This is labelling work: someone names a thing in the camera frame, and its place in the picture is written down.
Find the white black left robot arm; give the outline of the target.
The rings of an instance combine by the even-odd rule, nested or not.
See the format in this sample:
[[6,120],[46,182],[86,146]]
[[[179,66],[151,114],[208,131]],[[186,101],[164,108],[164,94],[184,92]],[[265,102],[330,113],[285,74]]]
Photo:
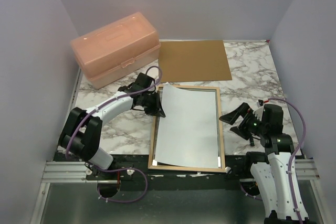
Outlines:
[[58,145],[65,149],[66,158],[72,153],[98,167],[98,173],[104,179],[112,179],[117,170],[113,157],[100,147],[102,128],[119,114],[138,106],[146,115],[166,117],[160,95],[155,90],[158,83],[159,80],[140,73],[133,83],[120,87],[102,103],[88,109],[73,108],[58,141]]

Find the brown backing board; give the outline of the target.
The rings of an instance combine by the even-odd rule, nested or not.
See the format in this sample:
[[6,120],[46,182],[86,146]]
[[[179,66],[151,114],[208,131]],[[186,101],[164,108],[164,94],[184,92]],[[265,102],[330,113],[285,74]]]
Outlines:
[[165,41],[159,67],[162,82],[228,81],[232,79],[221,40]]

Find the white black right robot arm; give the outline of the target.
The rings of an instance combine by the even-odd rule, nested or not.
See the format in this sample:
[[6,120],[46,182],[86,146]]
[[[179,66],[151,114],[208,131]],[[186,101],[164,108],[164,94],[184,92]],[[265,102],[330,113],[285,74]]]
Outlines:
[[283,109],[268,101],[258,102],[256,110],[244,102],[219,118],[245,140],[259,137],[265,149],[263,153],[247,152],[241,171],[257,184],[265,208],[265,223],[311,223],[297,181],[298,150],[291,136],[283,133]]

